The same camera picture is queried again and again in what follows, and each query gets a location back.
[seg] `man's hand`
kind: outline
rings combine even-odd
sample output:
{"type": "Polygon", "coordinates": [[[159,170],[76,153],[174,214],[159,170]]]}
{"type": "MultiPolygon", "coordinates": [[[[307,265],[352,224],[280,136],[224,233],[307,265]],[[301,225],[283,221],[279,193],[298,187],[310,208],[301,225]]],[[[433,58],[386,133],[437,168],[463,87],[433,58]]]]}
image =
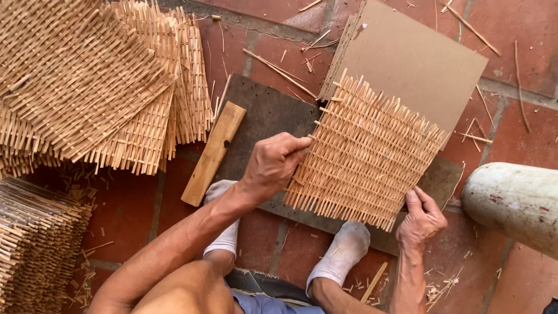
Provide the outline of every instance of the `man's hand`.
{"type": "Polygon", "coordinates": [[[397,229],[396,239],[408,249],[423,251],[426,241],[448,226],[436,202],[422,189],[407,192],[409,214],[397,229]]]}
{"type": "Polygon", "coordinates": [[[257,206],[285,187],[307,156],[311,142],[308,137],[296,138],[287,132],[257,142],[238,183],[245,197],[257,206]]]}

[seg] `white plastic container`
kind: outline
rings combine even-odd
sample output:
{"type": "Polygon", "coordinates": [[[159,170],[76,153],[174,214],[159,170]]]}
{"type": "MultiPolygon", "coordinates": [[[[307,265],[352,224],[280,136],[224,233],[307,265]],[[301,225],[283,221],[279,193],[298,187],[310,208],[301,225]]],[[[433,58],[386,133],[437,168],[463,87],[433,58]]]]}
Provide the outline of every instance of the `white plastic container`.
{"type": "Polygon", "coordinates": [[[461,195],[476,222],[558,260],[558,170],[489,163],[461,195]]]}

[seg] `white sock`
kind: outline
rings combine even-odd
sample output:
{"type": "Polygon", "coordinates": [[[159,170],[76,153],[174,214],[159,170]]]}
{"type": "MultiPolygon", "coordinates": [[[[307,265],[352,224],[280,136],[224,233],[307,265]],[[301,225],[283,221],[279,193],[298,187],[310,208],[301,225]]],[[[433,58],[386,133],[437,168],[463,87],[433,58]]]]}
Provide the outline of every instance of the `white sock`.
{"type": "MultiPolygon", "coordinates": [[[[231,180],[221,180],[219,182],[213,183],[205,192],[204,205],[218,198],[223,194],[230,186],[232,186],[237,181],[231,180]]],[[[237,219],[232,225],[225,229],[218,237],[213,241],[205,250],[205,254],[214,250],[227,250],[234,254],[234,258],[237,257],[237,237],[238,237],[238,224],[240,219],[237,219]]]]}
{"type": "Polygon", "coordinates": [[[207,192],[205,192],[204,205],[207,205],[209,202],[225,193],[225,191],[236,182],[238,181],[221,180],[210,185],[207,192]]]}
{"type": "Polygon", "coordinates": [[[306,295],[310,283],[318,277],[331,279],[342,287],[349,270],[366,255],[369,245],[370,232],[361,222],[344,223],[328,252],[310,273],[306,281],[306,295]]]}

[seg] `person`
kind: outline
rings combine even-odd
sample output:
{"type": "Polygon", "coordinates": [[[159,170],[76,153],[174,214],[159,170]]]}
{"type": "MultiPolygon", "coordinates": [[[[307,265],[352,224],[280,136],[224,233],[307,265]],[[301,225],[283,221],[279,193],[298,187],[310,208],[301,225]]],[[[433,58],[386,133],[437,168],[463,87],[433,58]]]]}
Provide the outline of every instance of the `person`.
{"type": "MultiPolygon", "coordinates": [[[[342,290],[347,272],[368,251],[370,234],[362,223],[345,223],[311,272],[306,291],[319,307],[239,296],[223,279],[236,258],[238,219],[286,185],[308,154],[310,142],[281,133],[256,143],[243,178],[213,184],[202,208],[155,238],[107,279],[88,313],[383,313],[342,290]],[[194,260],[201,252],[203,258],[194,260]]],[[[408,215],[396,233],[401,253],[391,314],[426,313],[422,253],[427,240],[447,225],[434,200],[421,189],[409,191],[406,202],[408,215]]]]}

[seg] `blue shorts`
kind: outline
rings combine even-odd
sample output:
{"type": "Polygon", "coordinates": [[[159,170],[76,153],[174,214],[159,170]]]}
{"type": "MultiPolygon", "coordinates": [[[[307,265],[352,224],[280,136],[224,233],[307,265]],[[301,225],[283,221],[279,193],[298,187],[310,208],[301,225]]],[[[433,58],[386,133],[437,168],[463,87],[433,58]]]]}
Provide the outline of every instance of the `blue shorts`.
{"type": "Polygon", "coordinates": [[[318,306],[290,306],[262,294],[251,297],[232,289],[230,291],[246,314],[325,314],[318,306]]]}

